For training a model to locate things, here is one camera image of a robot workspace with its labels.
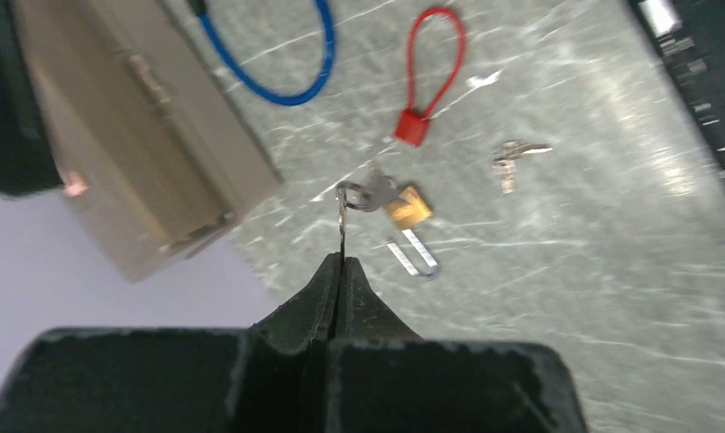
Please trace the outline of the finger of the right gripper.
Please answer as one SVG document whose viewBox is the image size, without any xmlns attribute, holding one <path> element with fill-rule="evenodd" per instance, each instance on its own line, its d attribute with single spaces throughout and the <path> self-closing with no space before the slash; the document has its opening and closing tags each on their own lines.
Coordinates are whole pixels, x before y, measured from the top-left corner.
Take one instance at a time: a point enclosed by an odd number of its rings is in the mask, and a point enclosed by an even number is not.
<svg viewBox="0 0 725 433">
<path fill-rule="evenodd" d="M 62 187 L 13 5 L 0 1 L 0 194 L 20 198 Z"/>
</svg>

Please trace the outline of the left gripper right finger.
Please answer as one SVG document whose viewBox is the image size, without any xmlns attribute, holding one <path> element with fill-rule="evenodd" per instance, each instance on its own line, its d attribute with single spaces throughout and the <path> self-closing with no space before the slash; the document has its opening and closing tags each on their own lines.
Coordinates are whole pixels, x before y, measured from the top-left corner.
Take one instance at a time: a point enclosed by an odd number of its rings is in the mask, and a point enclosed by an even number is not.
<svg viewBox="0 0 725 433">
<path fill-rule="evenodd" d="M 585 432 L 574 379 L 532 342 L 377 336 L 363 309 L 388 312 L 347 259 L 327 347 L 329 432 Z"/>
</svg>

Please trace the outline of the silver padlock key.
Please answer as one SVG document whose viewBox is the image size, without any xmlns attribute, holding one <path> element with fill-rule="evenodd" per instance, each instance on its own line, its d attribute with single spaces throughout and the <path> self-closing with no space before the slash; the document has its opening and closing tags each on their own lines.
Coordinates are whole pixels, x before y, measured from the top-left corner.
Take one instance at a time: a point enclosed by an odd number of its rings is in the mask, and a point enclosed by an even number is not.
<svg viewBox="0 0 725 433">
<path fill-rule="evenodd" d="M 335 186 L 338 200 L 338 227 L 339 227 L 339 263 L 345 262 L 345 238 L 347 210 L 356 210 L 372 213 L 392 203 L 402 204 L 400 197 L 402 188 L 391 176 L 379 169 L 372 171 L 365 183 L 351 180 L 342 180 Z"/>
</svg>

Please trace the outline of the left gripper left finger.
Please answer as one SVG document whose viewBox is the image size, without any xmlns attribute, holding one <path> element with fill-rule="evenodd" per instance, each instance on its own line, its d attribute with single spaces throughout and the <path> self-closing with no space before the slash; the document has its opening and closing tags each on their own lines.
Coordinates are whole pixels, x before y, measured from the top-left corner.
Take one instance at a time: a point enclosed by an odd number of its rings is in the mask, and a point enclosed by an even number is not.
<svg viewBox="0 0 725 433">
<path fill-rule="evenodd" d="M 57 328 L 0 390 L 0 432 L 321 432 L 343 257 L 247 328 Z"/>
</svg>

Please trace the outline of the brass padlock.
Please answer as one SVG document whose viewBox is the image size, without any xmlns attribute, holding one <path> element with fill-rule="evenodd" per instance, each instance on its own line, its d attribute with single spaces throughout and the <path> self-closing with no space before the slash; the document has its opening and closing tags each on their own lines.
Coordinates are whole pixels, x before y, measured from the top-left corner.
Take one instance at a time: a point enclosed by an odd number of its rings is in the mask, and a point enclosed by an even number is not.
<svg viewBox="0 0 725 433">
<path fill-rule="evenodd" d="M 410 276 L 432 281 L 440 273 L 440 264 L 415 232 L 417 225 L 433 215 L 432 209 L 413 184 L 407 185 L 396 196 L 396 199 L 396 201 L 392 201 L 384 207 L 385 212 L 392 224 L 423 259 L 427 270 L 420 271 L 393 239 L 388 239 L 385 244 Z"/>
</svg>

